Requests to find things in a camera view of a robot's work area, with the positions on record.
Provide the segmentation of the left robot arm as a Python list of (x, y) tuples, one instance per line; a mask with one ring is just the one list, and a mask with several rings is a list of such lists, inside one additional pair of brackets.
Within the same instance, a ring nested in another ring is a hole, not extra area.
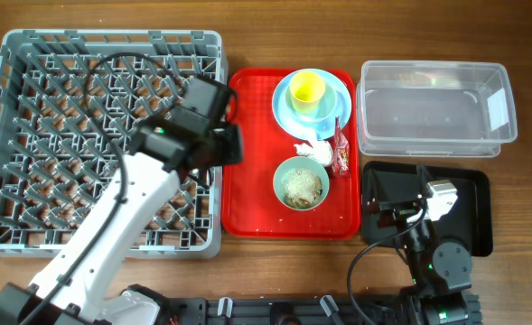
[(224, 117), (235, 96), (228, 86), (197, 76), (168, 118), (139, 121), (113, 179), (66, 246), (28, 287), (8, 283), (0, 292), (0, 324), (169, 322), (163, 296), (150, 290), (105, 295), (145, 226), (192, 170), (242, 161), (239, 128)]

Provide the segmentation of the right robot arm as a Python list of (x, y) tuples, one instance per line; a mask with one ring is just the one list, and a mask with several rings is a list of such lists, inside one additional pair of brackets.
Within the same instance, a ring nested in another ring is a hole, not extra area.
[(434, 228), (453, 209), (458, 191), (422, 164), (416, 166), (416, 174), (418, 191), (410, 200), (369, 204), (378, 215), (378, 227), (396, 229), (375, 245), (400, 244), (413, 278), (395, 298), (399, 323), (458, 324), (469, 319), (464, 291), (471, 288), (471, 254), (462, 244), (439, 238)]

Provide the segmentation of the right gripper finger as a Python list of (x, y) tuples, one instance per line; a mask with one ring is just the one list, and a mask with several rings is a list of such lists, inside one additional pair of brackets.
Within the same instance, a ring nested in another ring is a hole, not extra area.
[(431, 173), (428, 171), (428, 169), (423, 163), (419, 163), (416, 166), (416, 174), (419, 180), (419, 194), (424, 195), (425, 193), (427, 193), (426, 185), (430, 181), (433, 181), (434, 177), (431, 175)]
[(376, 211), (376, 199), (378, 196), (377, 190), (377, 178), (374, 170), (368, 170), (364, 173), (368, 181), (368, 187), (364, 191), (366, 198), (365, 212), (375, 212)]

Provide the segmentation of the rice food scraps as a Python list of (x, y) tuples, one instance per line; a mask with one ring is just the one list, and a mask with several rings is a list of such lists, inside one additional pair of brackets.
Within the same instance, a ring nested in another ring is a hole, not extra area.
[(282, 179), (284, 203), (293, 209), (310, 209), (322, 196), (321, 179), (304, 168), (289, 171)]

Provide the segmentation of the white napkin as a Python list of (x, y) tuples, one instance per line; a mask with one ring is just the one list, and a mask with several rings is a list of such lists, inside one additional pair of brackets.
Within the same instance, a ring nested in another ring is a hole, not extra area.
[(327, 141), (314, 141), (295, 144), (296, 154), (315, 160), (323, 167), (329, 167), (333, 162), (333, 149)]

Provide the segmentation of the red snack wrapper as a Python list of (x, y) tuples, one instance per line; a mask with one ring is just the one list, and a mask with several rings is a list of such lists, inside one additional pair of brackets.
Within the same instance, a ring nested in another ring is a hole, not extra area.
[(341, 130), (341, 121), (335, 118), (334, 147), (332, 155), (332, 171), (339, 176), (349, 176), (350, 145)]

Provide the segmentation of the green bowl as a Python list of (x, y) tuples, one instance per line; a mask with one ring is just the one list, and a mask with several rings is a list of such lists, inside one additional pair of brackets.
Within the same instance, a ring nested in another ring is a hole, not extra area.
[[(308, 169), (314, 172), (321, 179), (322, 182), (321, 199), (310, 209), (293, 209), (284, 203), (282, 179), (289, 171), (300, 168)], [(275, 170), (273, 178), (273, 187), (276, 197), (282, 204), (287, 206), (289, 209), (306, 211), (317, 208), (326, 199), (330, 191), (330, 179), (325, 168), (319, 163), (317, 163), (315, 160), (303, 156), (295, 156), (282, 162)]]

